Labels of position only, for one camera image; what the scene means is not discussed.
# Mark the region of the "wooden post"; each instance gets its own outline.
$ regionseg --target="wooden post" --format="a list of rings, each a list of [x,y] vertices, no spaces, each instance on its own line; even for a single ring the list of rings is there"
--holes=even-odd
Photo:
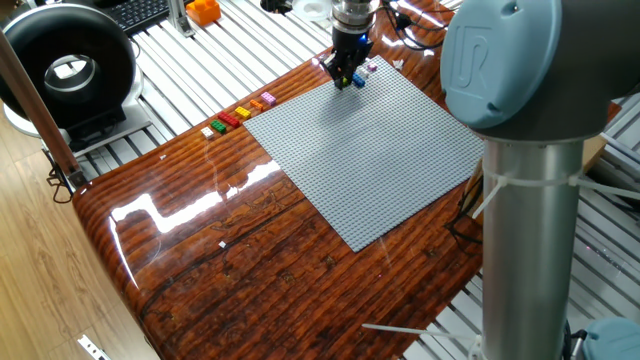
[[[79,176],[81,171],[78,161],[62,138],[58,126],[2,31],[0,31],[0,76],[35,125],[40,137],[47,144],[51,156],[64,174],[71,178],[74,186],[82,185],[84,177]]]

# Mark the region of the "gray lego baseplate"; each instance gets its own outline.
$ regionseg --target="gray lego baseplate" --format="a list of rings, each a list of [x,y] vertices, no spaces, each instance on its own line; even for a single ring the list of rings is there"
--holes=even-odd
[[[353,251],[467,179],[482,142],[381,57],[244,123]]]

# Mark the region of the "keyboard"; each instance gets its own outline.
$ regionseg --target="keyboard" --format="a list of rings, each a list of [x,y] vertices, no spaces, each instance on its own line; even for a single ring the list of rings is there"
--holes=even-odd
[[[115,20],[127,35],[131,35],[163,21],[169,14],[169,4],[167,0],[128,0],[101,10]]]

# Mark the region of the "white stick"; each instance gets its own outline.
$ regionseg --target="white stick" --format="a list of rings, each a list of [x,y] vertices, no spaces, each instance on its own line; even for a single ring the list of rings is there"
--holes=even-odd
[[[427,331],[427,330],[400,328],[400,327],[395,327],[395,326],[362,324],[362,327],[367,328],[367,329],[375,329],[375,330],[383,330],[383,331],[394,331],[394,332],[402,332],[402,333],[407,333],[407,334],[418,334],[418,335],[423,335],[424,334],[424,335],[431,335],[431,336],[448,337],[448,338],[452,338],[452,339],[475,341],[475,338],[470,338],[468,336],[439,333],[439,332],[433,332],[433,331]]]

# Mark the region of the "wooden floor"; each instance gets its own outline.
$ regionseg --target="wooden floor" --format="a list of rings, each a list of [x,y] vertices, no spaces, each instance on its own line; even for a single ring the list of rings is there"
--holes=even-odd
[[[0,359],[157,359],[98,263],[71,204],[52,201],[40,142],[0,111]],[[61,197],[67,195],[61,189]]]

